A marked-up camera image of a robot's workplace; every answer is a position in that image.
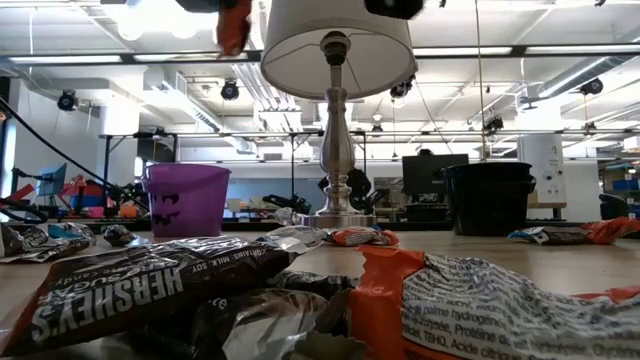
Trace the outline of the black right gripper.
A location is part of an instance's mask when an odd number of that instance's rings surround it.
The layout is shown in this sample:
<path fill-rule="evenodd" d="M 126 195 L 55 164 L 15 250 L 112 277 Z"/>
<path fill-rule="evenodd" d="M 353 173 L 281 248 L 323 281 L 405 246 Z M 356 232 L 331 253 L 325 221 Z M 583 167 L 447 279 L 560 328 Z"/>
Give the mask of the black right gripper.
<path fill-rule="evenodd" d="M 424 0 L 364 0 L 364 5 L 374 15 L 410 20 L 422 11 Z"/>

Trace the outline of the blue-screen monitor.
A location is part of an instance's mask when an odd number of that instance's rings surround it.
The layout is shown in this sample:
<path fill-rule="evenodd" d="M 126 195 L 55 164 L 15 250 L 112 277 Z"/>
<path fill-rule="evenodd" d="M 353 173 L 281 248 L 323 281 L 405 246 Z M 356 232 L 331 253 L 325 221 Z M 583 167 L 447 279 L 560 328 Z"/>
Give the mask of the blue-screen monitor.
<path fill-rule="evenodd" d="M 60 195 L 65 184 L 67 164 L 44 167 L 39 171 L 40 179 L 37 182 L 36 192 L 38 196 Z"/>

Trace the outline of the purple plastic bucket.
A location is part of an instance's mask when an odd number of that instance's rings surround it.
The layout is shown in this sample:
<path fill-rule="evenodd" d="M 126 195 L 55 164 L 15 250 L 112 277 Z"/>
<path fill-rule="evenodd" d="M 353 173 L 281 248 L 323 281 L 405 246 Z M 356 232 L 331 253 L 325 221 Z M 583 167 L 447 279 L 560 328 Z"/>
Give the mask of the purple plastic bucket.
<path fill-rule="evenodd" d="M 215 237 L 221 234 L 231 171 L 186 163 L 147 167 L 142 177 L 156 237 Z"/>

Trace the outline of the brown Hershey's candy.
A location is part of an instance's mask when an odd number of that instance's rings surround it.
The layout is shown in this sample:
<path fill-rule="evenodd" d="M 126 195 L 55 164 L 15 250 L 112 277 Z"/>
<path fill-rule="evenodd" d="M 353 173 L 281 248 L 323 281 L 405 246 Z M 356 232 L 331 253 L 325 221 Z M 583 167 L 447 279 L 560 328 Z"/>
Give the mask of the brown Hershey's candy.
<path fill-rule="evenodd" d="M 0 263 L 44 262 L 50 248 L 48 242 L 47 233 L 36 226 L 20 233 L 0 224 Z"/>
<path fill-rule="evenodd" d="M 104 240 L 113 247 L 125 247 L 137 237 L 121 224 L 105 225 L 101 228 Z"/>
<path fill-rule="evenodd" d="M 215 298 L 129 333 L 162 360 L 281 360 L 311 331 L 344 335 L 358 277 L 284 270 L 263 288 Z"/>
<path fill-rule="evenodd" d="M 301 251 L 296 245 L 221 236 L 56 261 L 0 331 L 0 357 L 92 341 L 209 297 L 257 288 Z"/>
<path fill-rule="evenodd" d="M 530 237 L 540 245 L 578 245 L 590 242 L 587 232 L 579 227 L 534 227 Z"/>

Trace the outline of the red workshop equipment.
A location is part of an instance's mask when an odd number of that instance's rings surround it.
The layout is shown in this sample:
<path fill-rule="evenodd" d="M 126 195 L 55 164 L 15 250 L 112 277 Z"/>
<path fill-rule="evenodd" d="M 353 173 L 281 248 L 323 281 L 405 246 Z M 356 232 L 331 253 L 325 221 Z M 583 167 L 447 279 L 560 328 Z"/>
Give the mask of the red workshop equipment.
<path fill-rule="evenodd" d="M 145 212 L 140 206 L 145 194 L 135 183 L 114 188 L 77 175 L 65 181 L 60 195 L 38 196 L 39 179 L 39 175 L 14 168 L 11 193 L 0 198 L 0 214 L 11 220 L 39 224 L 66 218 L 137 219 Z"/>

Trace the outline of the white-shade silver table lamp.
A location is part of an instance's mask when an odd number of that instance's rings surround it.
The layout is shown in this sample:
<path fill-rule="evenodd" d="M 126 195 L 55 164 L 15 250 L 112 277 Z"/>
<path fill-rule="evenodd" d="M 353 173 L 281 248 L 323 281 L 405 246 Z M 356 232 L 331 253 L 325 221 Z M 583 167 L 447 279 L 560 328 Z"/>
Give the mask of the white-shade silver table lamp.
<path fill-rule="evenodd" d="M 407 21 L 374 15 L 364 0 L 272 0 L 260 70 L 286 94 L 327 103 L 319 159 L 328 178 L 326 202 L 302 217 L 302 225 L 372 225 L 372 217 L 349 201 L 355 155 L 346 103 L 389 90 L 416 72 Z"/>

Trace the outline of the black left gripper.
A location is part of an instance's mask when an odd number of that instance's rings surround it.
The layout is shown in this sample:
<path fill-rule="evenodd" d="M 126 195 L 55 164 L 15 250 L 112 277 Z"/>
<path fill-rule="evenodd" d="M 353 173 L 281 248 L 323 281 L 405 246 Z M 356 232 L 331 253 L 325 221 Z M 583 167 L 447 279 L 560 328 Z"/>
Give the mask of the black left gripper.
<path fill-rule="evenodd" d="M 219 0 L 175 0 L 189 13 L 217 13 L 220 9 Z"/>

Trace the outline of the black computer monitor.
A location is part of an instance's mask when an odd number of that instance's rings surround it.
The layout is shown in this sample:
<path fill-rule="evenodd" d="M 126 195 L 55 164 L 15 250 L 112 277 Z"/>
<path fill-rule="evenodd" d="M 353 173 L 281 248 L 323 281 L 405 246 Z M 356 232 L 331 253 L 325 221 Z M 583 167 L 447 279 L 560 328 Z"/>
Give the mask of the black computer monitor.
<path fill-rule="evenodd" d="M 406 195 L 446 192 L 443 170 L 469 163 L 467 154 L 415 155 L 402 158 L 403 190 Z"/>

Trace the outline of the black plastic bucket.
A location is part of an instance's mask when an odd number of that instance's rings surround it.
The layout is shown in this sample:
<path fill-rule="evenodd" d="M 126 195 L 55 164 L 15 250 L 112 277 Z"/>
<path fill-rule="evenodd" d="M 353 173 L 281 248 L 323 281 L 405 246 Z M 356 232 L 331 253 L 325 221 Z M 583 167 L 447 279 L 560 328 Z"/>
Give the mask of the black plastic bucket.
<path fill-rule="evenodd" d="M 485 162 L 445 168 L 453 231 L 460 236 L 506 236 L 526 225 L 532 166 Z"/>

